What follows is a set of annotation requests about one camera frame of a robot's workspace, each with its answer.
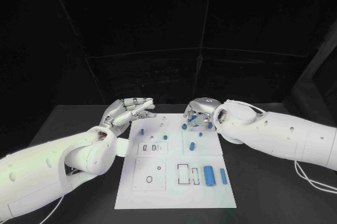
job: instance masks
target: robotic hand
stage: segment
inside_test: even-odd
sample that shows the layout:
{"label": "robotic hand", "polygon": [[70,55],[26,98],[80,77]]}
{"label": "robotic hand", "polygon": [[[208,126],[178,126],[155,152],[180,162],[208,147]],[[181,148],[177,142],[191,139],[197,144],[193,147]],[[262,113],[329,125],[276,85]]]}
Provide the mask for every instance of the robotic hand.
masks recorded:
{"label": "robotic hand", "polygon": [[[157,116],[145,111],[152,108],[151,98],[116,100],[99,126],[0,159],[0,221],[34,211],[108,171],[115,156],[128,154],[129,140],[116,137],[129,121]],[[79,173],[66,174],[64,164]]]}
{"label": "robotic hand", "polygon": [[244,102],[227,100],[220,104],[206,97],[188,103],[184,118],[191,119],[194,113],[187,127],[213,122],[217,133],[229,142],[244,143],[275,157],[337,170],[335,128],[286,114],[265,112]]}

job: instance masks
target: white board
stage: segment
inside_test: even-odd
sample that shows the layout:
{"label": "white board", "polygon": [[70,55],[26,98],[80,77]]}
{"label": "white board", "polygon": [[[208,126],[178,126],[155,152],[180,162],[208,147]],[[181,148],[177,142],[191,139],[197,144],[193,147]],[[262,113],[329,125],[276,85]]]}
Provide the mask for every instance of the white board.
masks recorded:
{"label": "white board", "polygon": [[[134,144],[131,154],[123,160],[115,209],[236,208],[214,127],[208,129],[207,126],[198,126],[182,130],[181,125],[185,121],[182,114],[167,113],[132,122],[129,140]],[[195,141],[195,149],[188,152],[184,140],[187,144],[191,139]],[[167,144],[162,151],[151,150],[151,146],[164,145],[162,142]],[[200,146],[207,142],[211,142],[210,152],[203,155],[206,148]],[[144,143],[149,151],[142,150]],[[206,186],[204,166],[213,167],[216,179],[213,187]],[[221,183],[221,168],[226,185]]]}

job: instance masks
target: white cable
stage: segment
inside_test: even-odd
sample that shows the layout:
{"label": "white cable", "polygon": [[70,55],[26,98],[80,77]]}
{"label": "white cable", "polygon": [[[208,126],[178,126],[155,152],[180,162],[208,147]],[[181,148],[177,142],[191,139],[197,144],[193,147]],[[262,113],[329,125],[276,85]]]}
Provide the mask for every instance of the white cable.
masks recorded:
{"label": "white cable", "polygon": [[265,113],[265,110],[262,110],[262,109],[257,108],[256,106],[247,104],[246,102],[234,101],[234,100],[227,100],[226,103],[237,103],[237,104],[242,104],[242,105],[244,105],[244,106],[253,107],[256,110],[259,110],[262,113]]}
{"label": "white cable", "polygon": [[[299,164],[298,164],[296,161],[293,161],[293,165],[295,165],[295,170],[296,170],[296,167],[298,167],[299,170],[301,170],[301,172],[302,172],[302,174],[303,174],[303,176],[302,176],[302,175],[299,174],[298,170],[296,170],[296,173],[298,173],[299,177],[303,178],[303,179],[308,181],[308,183],[309,183],[316,189],[319,189],[319,190],[322,190],[322,191],[325,191],[325,192],[329,192],[329,193],[337,194],[337,188],[335,188],[335,187],[328,186],[328,185],[325,185],[325,184],[322,184],[322,183],[319,183],[319,182],[311,180],[311,179],[306,177],[306,175],[305,175],[305,173],[303,173],[303,170],[302,170],[302,168],[301,168],[301,166],[299,166]],[[316,185],[314,185],[314,183],[316,183],[316,184],[319,184],[321,186],[325,186],[325,187],[334,189],[335,191],[331,191],[331,190],[327,190],[327,189],[319,188]]]}
{"label": "white cable", "polygon": [[50,215],[53,214],[53,212],[54,212],[54,210],[56,210],[56,208],[57,208],[57,206],[59,206],[59,203],[60,203],[60,201],[63,200],[63,197],[64,197],[64,196],[62,196],[62,198],[60,198],[60,200],[59,200],[59,202],[57,202],[57,204],[56,204],[56,206],[54,206],[54,208],[53,208],[50,214],[49,214],[47,217],[44,218],[44,220],[40,222],[40,224],[43,224],[43,222],[47,220],[47,218],[49,218]]}

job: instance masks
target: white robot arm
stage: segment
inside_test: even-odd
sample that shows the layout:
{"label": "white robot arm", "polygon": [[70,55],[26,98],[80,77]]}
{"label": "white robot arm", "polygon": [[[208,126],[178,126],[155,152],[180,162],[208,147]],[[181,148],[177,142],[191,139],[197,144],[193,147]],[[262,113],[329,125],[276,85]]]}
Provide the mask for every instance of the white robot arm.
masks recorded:
{"label": "white robot arm", "polygon": [[337,170],[337,129],[286,114],[256,113],[252,105],[227,100],[197,98],[185,108],[184,117],[195,118],[188,127],[213,122],[223,138],[244,143],[266,154]]}
{"label": "white robot arm", "polygon": [[[116,100],[89,131],[30,147],[0,160],[0,221],[50,203],[103,174],[115,156],[128,154],[129,141],[116,138],[129,121],[155,117],[151,98]],[[80,172],[66,174],[64,164]]]}

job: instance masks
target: black table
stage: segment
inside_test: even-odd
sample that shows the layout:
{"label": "black table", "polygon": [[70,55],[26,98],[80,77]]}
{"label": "black table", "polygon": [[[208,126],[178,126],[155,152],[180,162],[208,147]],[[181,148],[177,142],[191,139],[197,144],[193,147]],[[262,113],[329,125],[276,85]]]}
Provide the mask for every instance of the black table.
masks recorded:
{"label": "black table", "polygon": [[[279,103],[256,105],[286,113]],[[30,145],[86,131],[99,123],[106,106],[56,106]],[[185,105],[157,105],[157,113],[182,113]],[[128,138],[129,129],[121,137]],[[181,224],[337,223],[337,195],[316,190],[298,177],[293,162],[219,136],[237,208],[115,210],[123,158],[115,157],[109,171],[69,194],[46,224]],[[301,163],[311,179],[337,187],[337,175],[319,166]],[[38,224],[57,201],[5,224]]]}

